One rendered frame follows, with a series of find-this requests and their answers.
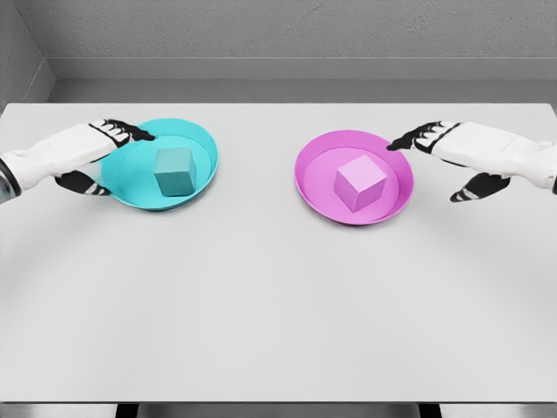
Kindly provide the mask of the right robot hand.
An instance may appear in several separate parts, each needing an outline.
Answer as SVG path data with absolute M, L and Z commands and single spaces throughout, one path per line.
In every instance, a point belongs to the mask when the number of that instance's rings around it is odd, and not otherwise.
M 415 149 L 475 170 L 477 174 L 450 197 L 451 202 L 459 203 L 500 192 L 509 186 L 512 177 L 522 177 L 534 185 L 539 143 L 473 122 L 434 121 L 406 132 L 386 149 Z

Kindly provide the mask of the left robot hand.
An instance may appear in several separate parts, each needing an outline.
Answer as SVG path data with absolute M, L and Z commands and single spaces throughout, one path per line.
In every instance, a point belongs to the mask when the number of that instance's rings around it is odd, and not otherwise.
M 98 161 L 125 145 L 154 139 L 148 131 L 117 119 L 75 125 L 33 145 L 25 153 L 26 173 L 18 182 L 29 190 L 42 179 L 53 177 L 71 192 L 109 196 L 111 190 L 100 178 Z

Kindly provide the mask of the cyan plate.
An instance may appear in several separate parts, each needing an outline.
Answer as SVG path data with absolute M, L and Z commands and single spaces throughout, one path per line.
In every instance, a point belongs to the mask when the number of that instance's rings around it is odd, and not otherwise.
M 195 199 L 211 182 L 217 144 L 202 126 L 179 118 L 143 122 L 156 139 L 125 145 L 100 160 L 104 186 L 120 202 L 162 211 Z

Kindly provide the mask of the cyan block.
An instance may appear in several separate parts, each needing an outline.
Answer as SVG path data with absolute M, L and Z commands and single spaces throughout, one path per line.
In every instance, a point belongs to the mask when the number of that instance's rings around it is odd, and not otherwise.
M 197 167 L 190 147 L 161 148 L 154 176 L 163 196 L 189 196 L 196 190 Z

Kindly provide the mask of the pink block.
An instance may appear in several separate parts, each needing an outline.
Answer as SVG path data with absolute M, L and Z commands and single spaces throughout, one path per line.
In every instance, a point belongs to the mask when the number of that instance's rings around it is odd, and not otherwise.
M 387 174 L 367 155 L 339 167 L 333 190 L 351 212 L 357 212 L 379 199 Z

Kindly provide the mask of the pink plate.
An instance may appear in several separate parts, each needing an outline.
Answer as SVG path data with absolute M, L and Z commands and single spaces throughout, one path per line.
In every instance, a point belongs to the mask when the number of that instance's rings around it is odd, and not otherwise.
M 304 201 L 333 221 L 366 226 L 390 219 L 413 194 L 412 168 L 389 142 L 365 131 L 322 134 L 300 151 L 294 166 Z

